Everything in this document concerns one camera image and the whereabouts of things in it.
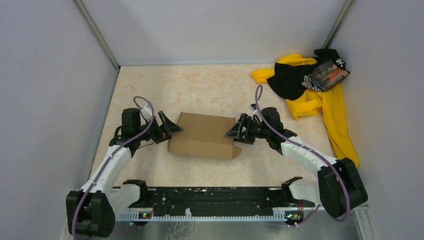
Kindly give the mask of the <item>brown cardboard box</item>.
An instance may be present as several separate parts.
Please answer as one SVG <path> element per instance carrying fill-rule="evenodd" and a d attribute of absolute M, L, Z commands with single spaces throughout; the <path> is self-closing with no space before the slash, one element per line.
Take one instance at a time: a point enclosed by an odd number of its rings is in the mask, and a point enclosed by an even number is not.
<path fill-rule="evenodd" d="M 177 125 L 183 131 L 168 141 L 169 153 L 208 157 L 221 160 L 236 159 L 242 149 L 225 134 L 235 125 L 233 117 L 181 112 Z"/>

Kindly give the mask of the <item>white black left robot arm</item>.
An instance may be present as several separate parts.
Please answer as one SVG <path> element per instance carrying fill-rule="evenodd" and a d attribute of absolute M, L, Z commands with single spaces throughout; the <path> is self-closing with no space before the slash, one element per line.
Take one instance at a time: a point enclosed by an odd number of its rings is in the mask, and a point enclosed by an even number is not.
<path fill-rule="evenodd" d="M 120 213 L 132 204 L 144 207 L 149 203 L 143 180 L 127 180 L 117 192 L 112 191 L 142 142 L 166 142 L 172 154 L 233 160 L 242 151 L 226 137 L 235 123 L 233 117 L 189 112 L 181 112 L 178 121 L 172 122 L 162 111 L 154 114 L 149 106 L 124 109 L 100 166 L 80 189 L 66 196 L 69 233 L 74 239 L 109 237 Z"/>

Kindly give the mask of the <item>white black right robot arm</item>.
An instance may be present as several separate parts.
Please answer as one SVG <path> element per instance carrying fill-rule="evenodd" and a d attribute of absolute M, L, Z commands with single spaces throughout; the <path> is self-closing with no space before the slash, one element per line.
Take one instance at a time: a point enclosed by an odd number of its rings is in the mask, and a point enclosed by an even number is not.
<path fill-rule="evenodd" d="M 339 218 L 369 199 L 353 160 L 338 159 L 308 145 L 295 132 L 284 128 L 274 107 L 266 107 L 252 116 L 242 113 L 226 136 L 249 145 L 264 139 L 272 150 L 296 161 L 315 176 L 315 181 L 295 176 L 282 184 L 281 199 L 287 206 L 308 201 Z"/>

